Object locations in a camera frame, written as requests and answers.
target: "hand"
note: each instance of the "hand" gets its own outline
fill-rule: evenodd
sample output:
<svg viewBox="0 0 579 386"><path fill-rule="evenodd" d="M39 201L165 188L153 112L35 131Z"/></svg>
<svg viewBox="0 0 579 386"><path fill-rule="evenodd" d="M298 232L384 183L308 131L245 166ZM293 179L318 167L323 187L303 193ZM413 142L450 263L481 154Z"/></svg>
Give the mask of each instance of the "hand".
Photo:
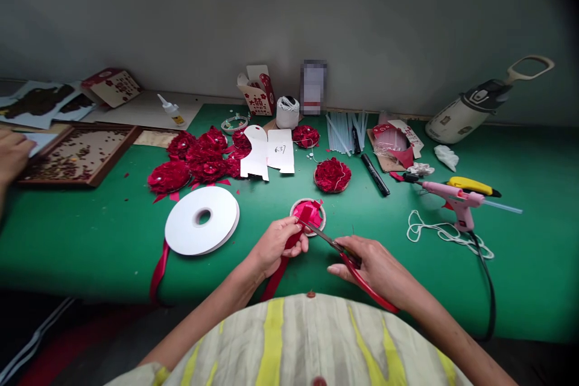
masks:
<svg viewBox="0 0 579 386"><path fill-rule="evenodd" d="M7 186L22 172L34 146L24 134L0 130L0 186Z"/></svg>
<svg viewBox="0 0 579 386"><path fill-rule="evenodd" d="M377 241L357 235L336 238L335 241L362 259L360 276L374 291L397 308L411 312L422 297L429 295L414 276ZM348 282L357 284L344 264L330 265L327 270Z"/></svg>
<svg viewBox="0 0 579 386"><path fill-rule="evenodd" d="M297 224L295 216L273 221L253 247L248 258L255 261L260 273L264 273L266 278L270 277L281 264L282 256L293 258L301 252L308 251L308 237L305 234L300 236L293 248L285 248L288 238L301 229L302 225Z"/></svg>

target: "green tabletop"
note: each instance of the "green tabletop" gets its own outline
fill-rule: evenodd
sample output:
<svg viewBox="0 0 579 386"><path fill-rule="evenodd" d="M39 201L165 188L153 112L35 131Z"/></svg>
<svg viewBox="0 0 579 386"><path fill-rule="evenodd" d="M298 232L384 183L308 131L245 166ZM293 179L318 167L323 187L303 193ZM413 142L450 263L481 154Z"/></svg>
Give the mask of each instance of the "green tabletop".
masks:
<svg viewBox="0 0 579 386"><path fill-rule="evenodd" d="M206 104L189 131L198 136L219 126L230 109ZM257 117L264 125L269 118ZM369 125L376 120L370 118ZM302 123L317 128L318 161L337 157L352 170L341 194L324 194L312 181L311 151L297 149L296 173L269 169L270 181L231 180L221 185L239 201L239 226L217 251L199 257L169 255L160 297L166 303L205 298L250 251L272 220L289 214L304 197L322 199L329 236L355 232L380 240L400 262L473 334L483 334L489 315L489 293L478 258L466 247L444 242L424 230L418 243L407 239L408 216L415 209L428 224L454 222L435 195L419 187L382 177L391 191L382 197L358 157L328 153L324 117ZM436 172L429 180L444 182L453 173L434 156L435 143L423 123L410 122L424 141L423 163ZM493 186L501 203L519 207L522 215L483 205L473 210L476 233L494 252L488 262L496 290L496 335L553 342L569 341L579 317L579 197L577 130L540 127L483 126L454 145L458 176ZM366 140L365 151L372 154ZM163 148L133 145L103 183L85 191L14 188L8 197L0 234L0 285L43 293L123 303L148 301L151 275L162 251L165 220L175 205L168 197L153 204L147 176L167 161ZM378 162L372 155L376 167ZM372 304L357 287L326 272L337 254L321 239L292 259L277 290L286 296L313 290ZM253 298L258 301L262 286Z"/></svg>

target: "floor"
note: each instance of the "floor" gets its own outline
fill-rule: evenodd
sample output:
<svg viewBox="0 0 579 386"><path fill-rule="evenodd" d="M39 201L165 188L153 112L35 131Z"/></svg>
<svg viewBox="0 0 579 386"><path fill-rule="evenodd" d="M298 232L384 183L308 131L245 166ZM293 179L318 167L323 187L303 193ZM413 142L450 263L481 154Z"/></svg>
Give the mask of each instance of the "floor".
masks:
<svg viewBox="0 0 579 386"><path fill-rule="evenodd" d="M62 298L38 294L0 291L2 306L1 369L28 342L42 321L60 304ZM118 312L123 306L76 302L44 336L38 350L42 352L66 330ZM133 321L114 338L90 347L68 365L53 385L101 386L114 377L130 370L152 349L183 317L192 306L157 309ZM482 344L485 350L513 377L519 385L551 385L562 383L577 359L576 347L534 341L493 339ZM19 384L30 363L14 376L9 386Z"/></svg>

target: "black cable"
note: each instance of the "black cable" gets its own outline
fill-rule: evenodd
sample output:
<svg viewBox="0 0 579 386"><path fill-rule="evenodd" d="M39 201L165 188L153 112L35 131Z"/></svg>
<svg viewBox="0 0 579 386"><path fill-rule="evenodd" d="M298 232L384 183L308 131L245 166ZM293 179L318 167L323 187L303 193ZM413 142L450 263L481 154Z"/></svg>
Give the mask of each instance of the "black cable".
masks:
<svg viewBox="0 0 579 386"><path fill-rule="evenodd" d="M489 269L487 268L487 261L483 257L481 246L478 244L478 238L476 237L474 231L469 231L469 235L472 238L472 241L475 242L476 249L478 250L478 257L481 259L482 267L484 268L484 272L487 275L487 279L489 281L489 288L490 288L489 327L487 328L487 334L484 336L483 339L480 340L486 342L489 341L493 337L493 334L495 333L495 323L496 323L495 287L493 286L493 280L490 278Z"/></svg>

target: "gray wall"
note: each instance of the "gray wall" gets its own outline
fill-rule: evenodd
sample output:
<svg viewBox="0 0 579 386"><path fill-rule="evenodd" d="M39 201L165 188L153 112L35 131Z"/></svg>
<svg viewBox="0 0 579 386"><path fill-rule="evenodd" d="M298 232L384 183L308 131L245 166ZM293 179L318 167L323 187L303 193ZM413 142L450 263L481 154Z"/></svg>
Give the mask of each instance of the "gray wall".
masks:
<svg viewBox="0 0 579 386"><path fill-rule="evenodd" d="M128 68L145 87L238 97L267 63L296 95L303 59L327 59L332 107L434 114L526 54L557 64L520 83L501 121L579 125L563 0L0 0L0 77L72 80Z"/></svg>

